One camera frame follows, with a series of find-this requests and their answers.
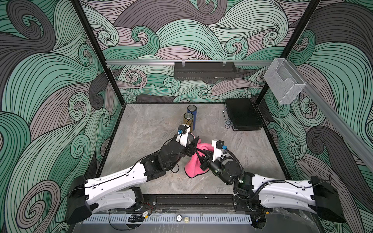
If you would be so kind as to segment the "pink microfiber cloth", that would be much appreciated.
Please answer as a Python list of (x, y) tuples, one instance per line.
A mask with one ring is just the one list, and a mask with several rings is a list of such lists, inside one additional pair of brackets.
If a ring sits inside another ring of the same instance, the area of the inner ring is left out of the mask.
[[(207, 151), (213, 152), (212, 145), (208, 144), (208, 143), (201, 143), (201, 142), (199, 142), (198, 145), (197, 145), (197, 149), (207, 150)], [(201, 165), (201, 162), (199, 160), (198, 154), (194, 153), (192, 155), (190, 161), (185, 165), (185, 168), (184, 168), (185, 174), (189, 178), (193, 179), (196, 176), (205, 174), (205, 173), (207, 173), (209, 171), (209, 169), (206, 169), (205, 171), (203, 171), (200, 168), (200, 165)]]

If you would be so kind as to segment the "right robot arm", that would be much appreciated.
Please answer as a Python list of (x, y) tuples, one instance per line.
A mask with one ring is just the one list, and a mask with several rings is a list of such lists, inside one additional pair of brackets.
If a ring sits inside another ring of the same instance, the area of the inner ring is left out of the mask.
[(197, 149), (196, 154), (200, 168), (210, 170), (223, 183), (232, 185), (234, 197), (258, 218), (271, 209), (287, 208), (309, 211), (327, 221), (346, 222), (338, 191), (330, 179), (317, 176), (302, 181), (268, 178), (244, 171), (229, 150), (222, 150), (222, 157), (216, 159), (208, 150)]

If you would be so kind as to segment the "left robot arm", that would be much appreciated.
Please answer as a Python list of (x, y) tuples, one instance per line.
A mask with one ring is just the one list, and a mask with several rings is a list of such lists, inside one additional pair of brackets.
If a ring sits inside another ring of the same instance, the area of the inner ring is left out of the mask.
[(190, 143), (172, 140), (128, 169), (95, 179), (87, 180), (84, 176), (75, 178), (67, 194), (67, 224), (90, 217), (93, 210), (100, 206), (99, 199), (105, 195), (164, 176), (181, 158), (191, 157), (196, 152), (198, 141), (199, 137)]

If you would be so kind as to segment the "gold thermos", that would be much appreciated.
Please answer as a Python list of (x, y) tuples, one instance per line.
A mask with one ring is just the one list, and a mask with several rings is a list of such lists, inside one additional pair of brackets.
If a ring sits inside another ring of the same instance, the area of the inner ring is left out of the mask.
[(183, 118), (184, 118), (184, 124), (189, 126), (190, 131), (193, 131), (192, 130), (193, 115), (191, 113), (186, 112), (186, 113), (184, 113)]

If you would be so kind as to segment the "pink thermos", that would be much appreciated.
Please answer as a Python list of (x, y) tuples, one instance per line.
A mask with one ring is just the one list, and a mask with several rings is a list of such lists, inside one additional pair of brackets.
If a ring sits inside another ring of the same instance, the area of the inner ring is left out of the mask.
[(196, 137), (193, 133), (188, 133), (187, 135), (187, 145), (198, 145), (201, 144), (200, 137)]

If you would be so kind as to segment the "blue thermos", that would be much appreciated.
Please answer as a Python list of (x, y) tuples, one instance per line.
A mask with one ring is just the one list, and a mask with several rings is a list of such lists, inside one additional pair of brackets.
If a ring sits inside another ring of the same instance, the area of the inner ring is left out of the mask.
[(193, 115), (193, 124), (192, 124), (192, 130), (195, 130), (195, 125), (196, 125), (196, 117), (197, 117), (197, 106), (195, 105), (189, 105), (187, 107), (187, 112), (191, 113)]

